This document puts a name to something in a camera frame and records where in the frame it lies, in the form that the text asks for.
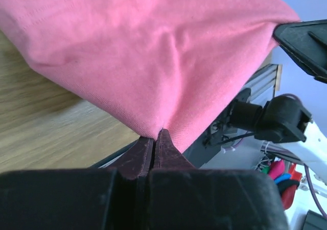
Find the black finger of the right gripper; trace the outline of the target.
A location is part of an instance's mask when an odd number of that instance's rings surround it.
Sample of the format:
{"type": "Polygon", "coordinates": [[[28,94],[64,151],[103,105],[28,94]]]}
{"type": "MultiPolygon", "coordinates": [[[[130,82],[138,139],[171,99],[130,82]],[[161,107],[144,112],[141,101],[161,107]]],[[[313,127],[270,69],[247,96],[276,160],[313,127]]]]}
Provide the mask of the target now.
{"type": "Polygon", "coordinates": [[[273,38],[306,74],[326,83],[326,20],[281,24],[273,38]]]}

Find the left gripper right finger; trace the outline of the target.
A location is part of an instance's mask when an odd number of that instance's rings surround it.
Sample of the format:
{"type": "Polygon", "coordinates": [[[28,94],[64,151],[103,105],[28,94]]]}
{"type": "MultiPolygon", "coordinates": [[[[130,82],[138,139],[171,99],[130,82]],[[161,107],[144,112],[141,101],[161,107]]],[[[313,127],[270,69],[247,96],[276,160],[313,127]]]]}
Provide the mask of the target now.
{"type": "Polygon", "coordinates": [[[162,129],[155,142],[153,169],[188,170],[195,167],[174,146],[169,131],[162,129]]]}

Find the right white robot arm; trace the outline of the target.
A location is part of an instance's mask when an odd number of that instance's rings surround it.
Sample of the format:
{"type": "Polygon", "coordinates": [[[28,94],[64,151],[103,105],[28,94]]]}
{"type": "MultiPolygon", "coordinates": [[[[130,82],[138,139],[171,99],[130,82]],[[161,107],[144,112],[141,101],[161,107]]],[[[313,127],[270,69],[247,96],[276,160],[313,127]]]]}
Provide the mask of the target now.
{"type": "MultiPolygon", "coordinates": [[[[273,38],[305,73],[326,83],[326,20],[279,25],[273,38]]],[[[326,137],[299,101],[278,96],[265,106],[236,102],[229,124],[280,144],[326,182],[326,137]]]]}

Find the rose red t shirt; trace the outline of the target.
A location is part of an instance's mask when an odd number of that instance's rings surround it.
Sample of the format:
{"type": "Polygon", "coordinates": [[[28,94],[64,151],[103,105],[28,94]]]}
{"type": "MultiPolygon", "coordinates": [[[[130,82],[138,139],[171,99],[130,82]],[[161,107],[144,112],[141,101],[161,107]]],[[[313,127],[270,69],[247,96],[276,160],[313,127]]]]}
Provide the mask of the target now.
{"type": "Polygon", "coordinates": [[[299,17],[282,0],[1,0],[28,65],[141,136],[184,152],[299,17]]]}

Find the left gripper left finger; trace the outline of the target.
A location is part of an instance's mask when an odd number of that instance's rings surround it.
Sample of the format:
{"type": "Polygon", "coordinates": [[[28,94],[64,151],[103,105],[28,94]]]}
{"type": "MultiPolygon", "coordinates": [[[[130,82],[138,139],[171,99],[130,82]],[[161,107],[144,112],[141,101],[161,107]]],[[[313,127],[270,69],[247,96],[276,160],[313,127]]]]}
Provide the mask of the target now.
{"type": "Polygon", "coordinates": [[[154,140],[140,137],[137,142],[121,157],[112,163],[120,174],[129,180],[147,175],[152,163],[154,140]]]}

